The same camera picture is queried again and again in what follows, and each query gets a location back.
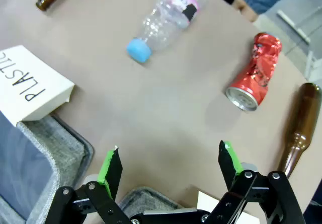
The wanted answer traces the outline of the clear plastic bottle blue cap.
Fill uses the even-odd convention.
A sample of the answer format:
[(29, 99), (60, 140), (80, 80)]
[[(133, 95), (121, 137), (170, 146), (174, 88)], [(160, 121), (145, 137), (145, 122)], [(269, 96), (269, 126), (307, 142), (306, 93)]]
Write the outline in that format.
[(206, 0), (157, 0), (139, 33), (128, 43), (126, 51), (144, 63), (152, 53), (169, 46), (196, 17)]

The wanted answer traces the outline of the person hand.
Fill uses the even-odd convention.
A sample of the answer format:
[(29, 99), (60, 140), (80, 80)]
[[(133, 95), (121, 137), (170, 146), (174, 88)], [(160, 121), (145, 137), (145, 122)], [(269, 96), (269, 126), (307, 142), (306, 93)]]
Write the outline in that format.
[(259, 16), (244, 0), (234, 0), (231, 5), (251, 23), (255, 22)]

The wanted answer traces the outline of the white PLASTIC label card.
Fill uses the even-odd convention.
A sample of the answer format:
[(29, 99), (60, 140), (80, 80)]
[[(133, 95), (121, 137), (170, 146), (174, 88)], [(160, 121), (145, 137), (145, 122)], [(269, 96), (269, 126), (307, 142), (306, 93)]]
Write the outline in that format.
[(23, 45), (0, 50), (0, 112), (16, 126), (68, 103), (74, 83)]

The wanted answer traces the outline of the grey fabric basket for cans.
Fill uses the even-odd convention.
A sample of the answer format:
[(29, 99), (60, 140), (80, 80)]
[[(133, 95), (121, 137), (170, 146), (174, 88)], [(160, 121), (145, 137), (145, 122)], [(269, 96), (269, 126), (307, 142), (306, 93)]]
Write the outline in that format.
[(144, 211), (171, 211), (183, 206), (150, 187), (138, 187), (129, 191), (118, 203), (128, 217)]

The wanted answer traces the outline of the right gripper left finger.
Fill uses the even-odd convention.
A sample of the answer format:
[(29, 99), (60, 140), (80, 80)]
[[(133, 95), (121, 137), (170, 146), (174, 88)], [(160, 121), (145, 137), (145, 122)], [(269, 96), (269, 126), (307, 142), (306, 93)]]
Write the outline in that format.
[(97, 213), (104, 224), (131, 224), (115, 202), (122, 170), (118, 148), (108, 151), (96, 180), (77, 190), (56, 190), (45, 224), (83, 224), (90, 213)]

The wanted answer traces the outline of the crushed red drink can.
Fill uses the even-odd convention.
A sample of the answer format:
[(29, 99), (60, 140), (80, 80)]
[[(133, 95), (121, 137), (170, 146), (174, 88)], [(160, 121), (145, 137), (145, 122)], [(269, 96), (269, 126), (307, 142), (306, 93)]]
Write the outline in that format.
[(244, 111), (255, 111), (268, 92), (277, 65), (281, 41), (266, 32), (254, 37), (250, 62), (227, 87), (228, 99)]

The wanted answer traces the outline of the white metal bar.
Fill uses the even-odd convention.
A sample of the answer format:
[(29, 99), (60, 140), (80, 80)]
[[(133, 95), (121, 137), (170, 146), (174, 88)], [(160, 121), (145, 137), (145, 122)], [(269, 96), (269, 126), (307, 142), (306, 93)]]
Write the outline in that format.
[(282, 11), (278, 10), (277, 11), (277, 16), (279, 16), (291, 29), (296, 32), (296, 34), (306, 43), (310, 44), (311, 40), (308, 35), (304, 33), (304, 31), (296, 26), (296, 24)]

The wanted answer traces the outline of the grey fabric basket for plastic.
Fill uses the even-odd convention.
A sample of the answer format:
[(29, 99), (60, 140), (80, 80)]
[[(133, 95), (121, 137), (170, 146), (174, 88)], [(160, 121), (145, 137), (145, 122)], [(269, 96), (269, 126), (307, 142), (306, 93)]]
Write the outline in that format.
[(54, 117), (13, 126), (0, 112), (0, 224), (44, 224), (56, 190), (75, 187), (93, 154)]

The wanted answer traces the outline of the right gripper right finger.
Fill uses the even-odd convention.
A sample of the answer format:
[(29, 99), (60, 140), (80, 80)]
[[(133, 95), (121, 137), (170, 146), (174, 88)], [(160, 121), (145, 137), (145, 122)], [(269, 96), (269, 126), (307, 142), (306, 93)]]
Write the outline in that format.
[(248, 203), (258, 203), (267, 224), (306, 224), (292, 187), (281, 171), (267, 176), (242, 166), (229, 141), (219, 143), (218, 162), (227, 192), (202, 224), (236, 224)]

